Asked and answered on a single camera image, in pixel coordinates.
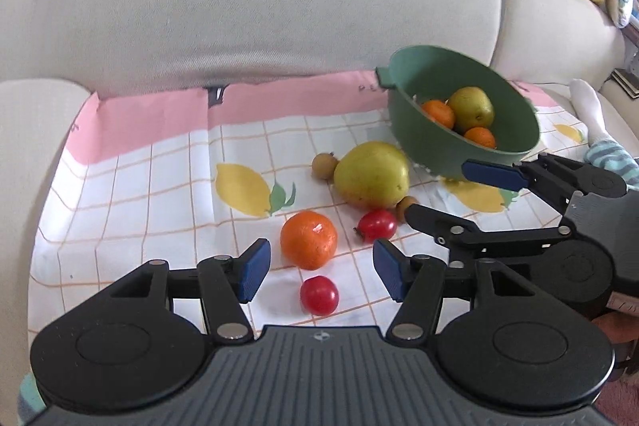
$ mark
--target grid pattern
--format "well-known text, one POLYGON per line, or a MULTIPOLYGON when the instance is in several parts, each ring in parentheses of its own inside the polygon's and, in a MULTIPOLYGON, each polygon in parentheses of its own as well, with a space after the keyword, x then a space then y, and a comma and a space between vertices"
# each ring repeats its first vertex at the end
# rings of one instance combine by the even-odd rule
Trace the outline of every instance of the grid pattern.
MULTIPOLYGON (((531 156, 546 150, 583 157, 583 124, 560 107, 539 108, 538 120, 542 141, 531 156)), ((171 268, 184 269, 216 254, 238 256, 257 238, 270 241, 272 267, 253 302, 244 306, 256 333, 264 324, 377 324, 384 331, 398 304, 375 273, 370 246, 352 231, 362 212, 310 175, 317 153, 341 157, 370 140, 396 144, 385 110, 214 127, 89 166, 78 164, 65 150, 35 241, 30 340, 50 321, 149 259, 162 258, 171 268), (269 189, 277 181, 289 194, 295 183, 295 203, 268 218, 227 206, 215 189, 216 166, 222 162, 248 166, 269 189), (290 266, 279 250, 281 226, 302 209, 329 217, 339 235, 335 259, 313 272, 290 266), (299 302, 301 282, 318 274, 332 279, 340 293, 339 306, 328 317, 308 314, 299 302)), ((458 194, 425 169, 411 169, 410 194, 421 204, 474 220, 485 230, 558 222, 559 215, 528 191, 491 209, 477 203, 485 198, 473 195, 475 188, 458 194)), ((392 242, 406 254, 447 260, 445 248, 407 225, 398 228, 392 242)), ((175 310, 203 329, 199 302, 177 301, 175 310)), ((440 327, 466 310, 467 303, 446 300, 440 327)))

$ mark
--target pear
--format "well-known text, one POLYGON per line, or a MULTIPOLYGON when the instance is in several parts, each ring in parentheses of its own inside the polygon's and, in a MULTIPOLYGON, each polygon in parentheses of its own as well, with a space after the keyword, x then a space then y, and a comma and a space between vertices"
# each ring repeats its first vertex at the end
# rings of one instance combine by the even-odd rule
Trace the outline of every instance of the pear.
POLYGON ((488 95, 479 87, 462 87, 448 98, 455 113, 455 130, 464 135, 473 127, 488 128, 493 124, 494 109, 488 95))
POLYGON ((333 182, 351 206, 391 208, 408 193, 408 161, 397 147, 388 143, 362 143, 337 164, 333 182))

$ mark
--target colander handle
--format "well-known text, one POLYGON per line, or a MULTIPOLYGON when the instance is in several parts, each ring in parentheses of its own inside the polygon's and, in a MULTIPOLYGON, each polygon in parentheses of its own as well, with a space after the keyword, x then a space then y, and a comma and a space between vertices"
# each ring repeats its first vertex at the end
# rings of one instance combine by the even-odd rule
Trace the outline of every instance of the colander handle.
POLYGON ((391 71, 387 67, 376 67, 375 74, 382 89, 395 89, 395 82, 391 78, 391 71))

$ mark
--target beige sofa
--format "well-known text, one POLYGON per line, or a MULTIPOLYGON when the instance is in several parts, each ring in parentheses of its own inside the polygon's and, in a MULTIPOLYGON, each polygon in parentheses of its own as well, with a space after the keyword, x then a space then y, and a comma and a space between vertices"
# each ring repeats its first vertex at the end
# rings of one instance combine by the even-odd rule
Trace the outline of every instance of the beige sofa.
POLYGON ((587 0, 0 0, 0 422, 15 420, 28 369, 40 209, 90 92, 371 69, 415 43, 546 84, 567 107, 566 83, 589 81, 601 89, 609 130, 639 156, 639 106, 603 85, 624 64, 624 38, 587 0))

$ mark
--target lemon print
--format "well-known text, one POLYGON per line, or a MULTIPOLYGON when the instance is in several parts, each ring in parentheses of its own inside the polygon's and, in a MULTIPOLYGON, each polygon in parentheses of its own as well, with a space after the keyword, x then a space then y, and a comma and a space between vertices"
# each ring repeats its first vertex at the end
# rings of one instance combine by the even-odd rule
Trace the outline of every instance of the lemon print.
POLYGON ((584 137, 583 132, 581 132, 579 129, 575 129, 574 127, 571 127, 569 125, 563 125, 562 123, 558 123, 557 125, 555 125, 555 129, 561 132, 564 136, 573 140, 575 143, 578 143, 579 145, 586 142, 586 138, 584 137))
POLYGON ((217 165, 215 191, 228 206, 252 217, 273 215, 277 210, 295 202, 295 183, 291 196, 277 182, 271 190, 260 174, 244 166, 221 162, 217 165))
POLYGON ((471 181, 442 179, 446 190, 468 208, 483 213, 499 213, 510 206, 517 193, 471 181))

